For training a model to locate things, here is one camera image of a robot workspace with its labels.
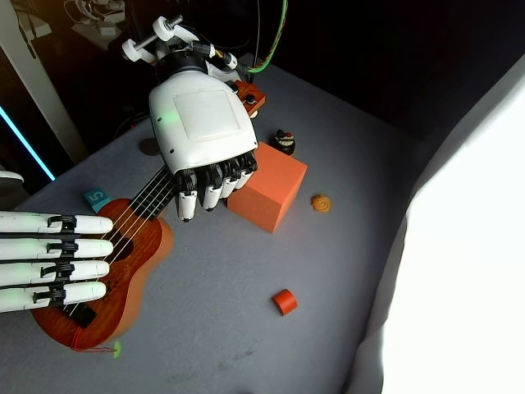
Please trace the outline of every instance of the table surface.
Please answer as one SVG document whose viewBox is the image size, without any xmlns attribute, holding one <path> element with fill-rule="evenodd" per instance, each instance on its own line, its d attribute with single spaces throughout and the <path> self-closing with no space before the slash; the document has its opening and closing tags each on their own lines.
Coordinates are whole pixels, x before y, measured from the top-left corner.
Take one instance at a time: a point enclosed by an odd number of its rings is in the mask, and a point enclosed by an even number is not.
<svg viewBox="0 0 525 394">
<path fill-rule="evenodd" d="M 0 392 L 336 393 L 348 375 L 401 216 L 406 141 L 393 127 L 276 68 L 256 78 L 267 103 L 258 138 L 291 131 L 308 164 L 275 234 L 217 207 L 166 219 L 175 247 L 152 273 L 122 352 L 82 354 L 46 336 L 30 312 L 0 315 Z M 133 198 L 162 165 L 138 143 L 149 121 L 60 176 L 18 209 L 90 214 L 82 194 Z M 316 194 L 329 213 L 310 206 Z M 291 289 L 281 317 L 271 297 Z"/>
</svg>

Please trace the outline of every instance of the white robotic hand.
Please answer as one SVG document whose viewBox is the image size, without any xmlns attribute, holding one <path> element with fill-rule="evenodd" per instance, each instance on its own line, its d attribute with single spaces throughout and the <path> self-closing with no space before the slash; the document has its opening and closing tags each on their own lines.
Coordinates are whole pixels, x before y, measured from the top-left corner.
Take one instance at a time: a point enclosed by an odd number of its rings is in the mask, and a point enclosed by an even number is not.
<svg viewBox="0 0 525 394">
<path fill-rule="evenodd" d="M 112 227 L 110 219 L 95 216 L 0 211 L 0 236 L 105 234 Z M 104 240 L 0 238 L 0 312 L 103 297 L 106 286 L 87 281 L 107 275 L 109 265 L 86 259 L 107 256 L 112 251 L 112 243 Z"/>
<path fill-rule="evenodd" d="M 257 139 L 243 103 L 226 82 L 239 80 L 231 53 L 179 26 L 182 17 L 153 23 L 144 41 L 122 44 L 126 57 L 155 64 L 160 85 L 149 95 L 153 130 L 176 180 L 179 219 L 194 217 L 197 200 L 207 211 L 243 187 L 257 170 Z M 155 55 L 144 47 L 155 45 Z M 228 71 L 206 58 L 219 57 Z"/>
</svg>

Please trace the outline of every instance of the blue light strip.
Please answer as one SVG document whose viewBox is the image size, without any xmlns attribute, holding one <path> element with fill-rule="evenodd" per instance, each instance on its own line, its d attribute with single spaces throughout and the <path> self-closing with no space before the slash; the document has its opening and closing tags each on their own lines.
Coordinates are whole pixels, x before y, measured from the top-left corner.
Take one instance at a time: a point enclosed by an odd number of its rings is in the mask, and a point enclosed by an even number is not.
<svg viewBox="0 0 525 394">
<path fill-rule="evenodd" d="M 19 132 L 19 130 L 16 128 L 15 124 L 12 122 L 12 120 L 9 118 L 9 116 L 6 114 L 6 112 L 3 110 L 2 106 L 0 106 L 0 115 L 2 115 L 3 120 L 6 121 L 7 125 L 11 127 L 11 130 L 13 130 L 13 133 L 18 137 L 20 142 L 25 146 L 27 151 L 31 153 L 31 156 L 33 156 L 35 162 L 39 164 L 39 166 L 43 169 L 43 171 L 49 176 L 49 179 L 51 181 L 55 180 L 55 176 L 49 171 L 49 168 L 46 167 L 46 165 L 43 163 L 42 159 L 36 154 L 36 152 L 31 148 L 31 145 L 27 140 L 24 138 L 22 133 Z"/>
</svg>

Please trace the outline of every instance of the red block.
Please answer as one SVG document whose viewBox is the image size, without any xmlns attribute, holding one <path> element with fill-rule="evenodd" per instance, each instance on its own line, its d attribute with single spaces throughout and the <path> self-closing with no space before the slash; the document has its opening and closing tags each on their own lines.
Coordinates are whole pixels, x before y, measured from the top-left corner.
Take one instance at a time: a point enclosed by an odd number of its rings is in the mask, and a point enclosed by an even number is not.
<svg viewBox="0 0 525 394">
<path fill-rule="evenodd" d="M 228 198 L 228 209 L 266 231 L 274 232 L 294 202 L 307 165 L 260 142 L 258 170 Z"/>
</svg>

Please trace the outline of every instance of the green cable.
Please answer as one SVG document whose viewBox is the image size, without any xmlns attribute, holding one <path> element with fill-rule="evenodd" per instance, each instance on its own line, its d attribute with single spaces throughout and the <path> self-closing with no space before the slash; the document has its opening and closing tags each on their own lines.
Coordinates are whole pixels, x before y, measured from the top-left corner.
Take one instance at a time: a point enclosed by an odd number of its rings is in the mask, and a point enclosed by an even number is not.
<svg viewBox="0 0 525 394">
<path fill-rule="evenodd" d="M 270 64 L 270 61 L 272 60 L 273 53 L 275 52 L 277 45 L 279 43 L 279 39 L 281 38 L 282 28 L 285 25 L 285 18 L 286 18 L 286 10 L 288 9 L 288 0 L 282 0 L 282 11 L 281 11 L 281 23 L 279 24 L 279 29 L 277 30 L 276 38 L 273 41 L 272 48 L 270 49 L 270 53 L 264 59 L 264 62 L 262 62 L 259 66 L 255 68 L 249 68 L 248 72 L 251 73 L 258 73 L 263 71 L 268 64 Z"/>
</svg>

